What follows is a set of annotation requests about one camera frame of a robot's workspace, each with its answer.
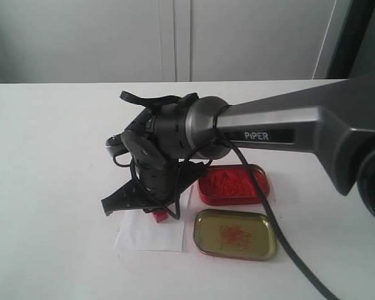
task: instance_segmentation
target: metal tin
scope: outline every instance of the metal tin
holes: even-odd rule
[[[267,176],[265,171],[261,169],[256,164],[251,164],[250,168],[252,169],[258,183],[260,184],[261,190],[263,191],[264,195],[268,197],[269,195],[269,183],[267,180]],[[227,166],[211,166],[208,168],[207,175],[204,177],[199,178],[197,188],[199,189],[199,195],[202,202],[206,203],[207,205],[211,206],[222,206],[222,205],[238,205],[238,204],[257,204],[261,203],[260,198],[258,197],[256,191],[252,187],[251,183],[249,183],[249,190],[250,193],[243,196],[215,196],[208,192],[205,189],[205,183],[208,183],[209,178],[212,176],[211,174],[217,170],[237,170],[237,171],[244,171],[244,167],[241,164],[232,164]]]
[[[255,212],[205,209],[194,222],[193,240],[204,254],[265,260],[276,253],[276,238],[267,216]]]

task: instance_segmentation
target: paper sheet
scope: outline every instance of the paper sheet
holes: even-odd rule
[[[157,224],[151,214],[145,214],[141,209],[126,211],[121,221],[115,248],[122,250],[182,251],[183,232],[191,188],[189,187],[181,194],[181,218],[179,220],[168,216],[166,220]]]

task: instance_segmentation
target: tabletop surface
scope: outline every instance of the tabletop surface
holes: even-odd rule
[[[237,104],[330,82],[0,85],[0,300],[322,299],[281,247],[266,262],[201,254],[191,218],[184,252],[115,250],[124,213],[106,217],[100,199],[130,176],[104,148],[141,110],[122,90]],[[356,187],[338,194],[312,154],[243,153],[265,169],[282,230],[324,284],[341,299],[375,299],[375,219]],[[194,190],[193,210],[197,201]]]

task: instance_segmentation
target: red powder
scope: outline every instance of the red powder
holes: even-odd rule
[[[268,183],[265,176],[253,170],[261,190],[267,195]],[[207,176],[200,178],[200,190],[209,197],[257,196],[244,169],[209,169]]]

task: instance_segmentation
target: open tin lid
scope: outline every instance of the open tin lid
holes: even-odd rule
[[[196,216],[194,243],[204,254],[265,260],[276,253],[267,216],[255,212],[205,209]]]

